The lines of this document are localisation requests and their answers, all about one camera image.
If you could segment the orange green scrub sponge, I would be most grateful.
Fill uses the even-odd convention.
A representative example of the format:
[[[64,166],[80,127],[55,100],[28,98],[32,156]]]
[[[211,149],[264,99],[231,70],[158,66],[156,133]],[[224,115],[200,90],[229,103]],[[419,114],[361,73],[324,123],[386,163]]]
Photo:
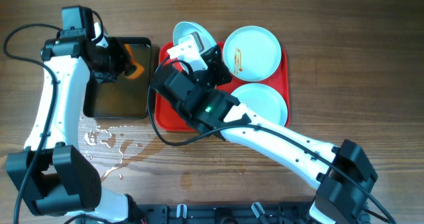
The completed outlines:
[[[140,44],[125,44],[125,48],[130,56],[130,64],[125,70],[125,77],[129,80],[135,80],[139,78],[145,71],[144,67],[138,62],[134,56],[134,51],[138,50],[142,46]]]

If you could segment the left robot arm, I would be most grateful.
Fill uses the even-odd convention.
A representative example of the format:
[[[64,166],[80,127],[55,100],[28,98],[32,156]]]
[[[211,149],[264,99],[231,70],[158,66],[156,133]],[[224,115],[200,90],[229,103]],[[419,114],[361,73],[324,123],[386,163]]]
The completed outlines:
[[[90,80],[114,82],[121,74],[135,79],[143,67],[129,47],[104,33],[96,11],[64,7],[62,23],[41,50],[44,84],[32,131],[23,150],[7,157],[6,171],[18,191],[16,206],[70,221],[141,223],[142,211],[132,197],[104,188],[80,152],[78,124]]]

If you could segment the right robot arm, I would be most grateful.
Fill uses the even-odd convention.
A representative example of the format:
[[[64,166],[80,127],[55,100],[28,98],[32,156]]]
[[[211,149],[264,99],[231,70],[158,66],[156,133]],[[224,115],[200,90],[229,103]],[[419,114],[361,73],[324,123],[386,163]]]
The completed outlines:
[[[151,87],[201,137],[249,147],[290,169],[312,188],[309,216],[320,223],[358,223],[378,175],[361,146],[341,146],[305,137],[259,115],[217,85],[232,80],[214,45],[199,53],[192,44],[167,51]]]

